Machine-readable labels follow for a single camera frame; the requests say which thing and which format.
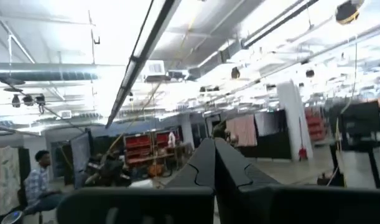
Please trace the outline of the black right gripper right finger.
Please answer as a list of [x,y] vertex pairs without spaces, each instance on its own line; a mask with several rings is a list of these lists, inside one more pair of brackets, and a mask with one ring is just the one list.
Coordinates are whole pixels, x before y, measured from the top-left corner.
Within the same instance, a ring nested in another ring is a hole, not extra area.
[[215,139],[215,189],[226,224],[380,224],[380,190],[284,185]]

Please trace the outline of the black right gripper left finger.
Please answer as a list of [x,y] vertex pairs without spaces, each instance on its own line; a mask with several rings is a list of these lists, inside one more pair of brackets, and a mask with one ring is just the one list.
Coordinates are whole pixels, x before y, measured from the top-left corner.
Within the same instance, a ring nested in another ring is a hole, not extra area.
[[204,140],[161,189],[89,187],[57,207],[60,224],[212,224],[215,206],[215,143]]

